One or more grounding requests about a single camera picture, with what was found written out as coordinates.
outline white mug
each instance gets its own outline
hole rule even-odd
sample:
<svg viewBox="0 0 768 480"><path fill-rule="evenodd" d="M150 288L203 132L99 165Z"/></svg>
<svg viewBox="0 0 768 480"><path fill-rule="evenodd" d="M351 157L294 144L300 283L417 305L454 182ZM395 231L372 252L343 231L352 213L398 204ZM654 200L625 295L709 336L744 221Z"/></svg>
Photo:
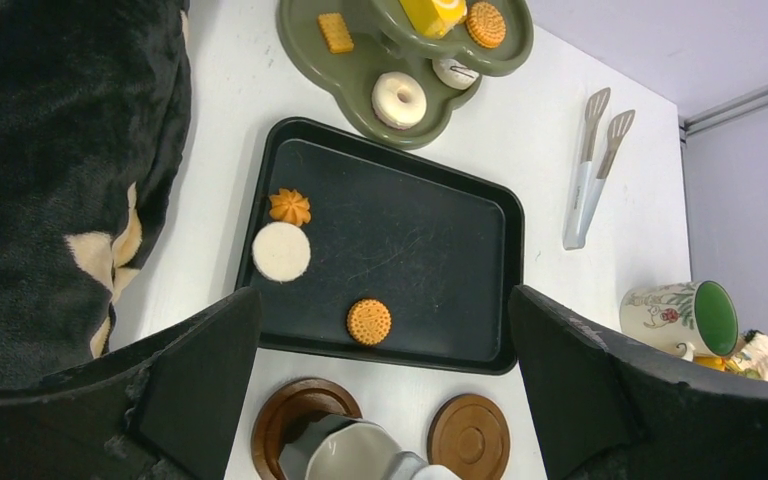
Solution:
<svg viewBox="0 0 768 480"><path fill-rule="evenodd" d="M737 315L716 282L635 288L620 304L622 333L685 360L726 356L737 344Z"/></svg>

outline wall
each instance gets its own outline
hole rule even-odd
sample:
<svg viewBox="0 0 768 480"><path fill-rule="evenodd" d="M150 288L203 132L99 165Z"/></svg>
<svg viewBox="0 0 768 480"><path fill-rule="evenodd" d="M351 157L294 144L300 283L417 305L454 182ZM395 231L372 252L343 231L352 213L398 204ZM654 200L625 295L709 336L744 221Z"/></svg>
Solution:
<svg viewBox="0 0 768 480"><path fill-rule="evenodd" d="M768 334L768 108L688 138L684 168L693 278Z"/></svg>
<svg viewBox="0 0 768 480"><path fill-rule="evenodd" d="M684 117L768 84L768 2L526 1L535 23L673 101Z"/></svg>

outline brown coaster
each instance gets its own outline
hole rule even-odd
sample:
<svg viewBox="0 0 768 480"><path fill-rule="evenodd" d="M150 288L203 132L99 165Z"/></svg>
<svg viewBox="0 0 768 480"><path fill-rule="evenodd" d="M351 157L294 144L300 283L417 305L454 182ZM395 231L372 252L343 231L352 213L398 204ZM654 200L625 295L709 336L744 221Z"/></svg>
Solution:
<svg viewBox="0 0 768 480"><path fill-rule="evenodd" d="M361 417L360 407L346 389L321 378L291 382L272 394L252 429L252 461L260 478L286 480L278 465L282 438L296 421L322 413Z"/></svg>
<svg viewBox="0 0 768 480"><path fill-rule="evenodd" d="M428 432L428 458L463 480L499 480L511 453L508 422L480 395L461 395L437 412Z"/></svg>

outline white round cookie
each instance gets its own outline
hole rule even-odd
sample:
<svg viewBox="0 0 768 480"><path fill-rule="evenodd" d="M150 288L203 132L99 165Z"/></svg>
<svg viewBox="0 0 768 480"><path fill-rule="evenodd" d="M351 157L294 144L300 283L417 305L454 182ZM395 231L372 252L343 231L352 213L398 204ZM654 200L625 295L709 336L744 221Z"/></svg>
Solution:
<svg viewBox="0 0 768 480"><path fill-rule="evenodd" d="M254 266L273 282L291 282L310 264L310 242L301 228L286 222L272 222L254 237Z"/></svg>
<svg viewBox="0 0 768 480"><path fill-rule="evenodd" d="M385 73L372 89L372 109L388 127L406 130L425 116L425 91L413 77L402 72Z"/></svg>
<svg viewBox="0 0 768 480"><path fill-rule="evenodd" d="M441 82L457 90L466 90L471 87L480 76L478 72L466 67L454 58L431 60L431 68Z"/></svg>

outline white table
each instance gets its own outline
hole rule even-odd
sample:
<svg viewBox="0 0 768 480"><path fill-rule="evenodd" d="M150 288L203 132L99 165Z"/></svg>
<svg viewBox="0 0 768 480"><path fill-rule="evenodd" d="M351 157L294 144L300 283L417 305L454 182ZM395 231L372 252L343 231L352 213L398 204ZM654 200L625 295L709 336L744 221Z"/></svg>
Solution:
<svg viewBox="0 0 768 480"><path fill-rule="evenodd" d="M278 120L300 115L354 131L331 96L284 54L276 5L192 4L195 93L185 160L167 227L120 301L114 347L169 327L233 290L266 134ZM628 108L637 109L637 118L587 247L566 252L561 230L582 109L586 96L604 86L613 89L605 122ZM520 70L485 79L446 131L416 153L513 190L526 215L525 283L596 322L618 328L618 302L631 287L690 278L675 105L543 30ZM261 349L226 478L257 478L249 452L257 413L274 390L306 376L345 387L365 418L422 455L432 417L446 400L485 395L511 429L505 478L545 477L518 368L492 377Z"/></svg>

